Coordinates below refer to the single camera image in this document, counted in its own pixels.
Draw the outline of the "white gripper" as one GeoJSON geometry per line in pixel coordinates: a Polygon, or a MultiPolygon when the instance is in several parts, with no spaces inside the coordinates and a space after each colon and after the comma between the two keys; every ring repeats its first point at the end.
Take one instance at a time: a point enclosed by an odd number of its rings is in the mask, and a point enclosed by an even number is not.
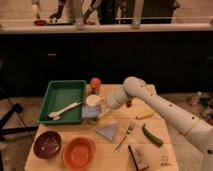
{"type": "Polygon", "coordinates": [[[125,92],[123,88],[118,88],[111,91],[109,94],[105,96],[105,101],[100,100],[95,103],[95,105],[100,109],[101,112],[98,118],[102,118],[107,113],[111,112],[111,109],[120,108],[130,99],[131,97],[125,92]]]}

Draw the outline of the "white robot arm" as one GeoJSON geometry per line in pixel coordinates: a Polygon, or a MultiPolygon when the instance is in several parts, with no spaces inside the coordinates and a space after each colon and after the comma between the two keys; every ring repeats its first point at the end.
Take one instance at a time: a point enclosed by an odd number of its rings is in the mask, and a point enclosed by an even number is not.
{"type": "Polygon", "coordinates": [[[157,93],[151,93],[146,82],[137,77],[127,77],[121,87],[104,97],[104,102],[108,109],[115,110],[133,98],[144,101],[203,154],[201,171],[213,171],[212,125],[157,93]]]}

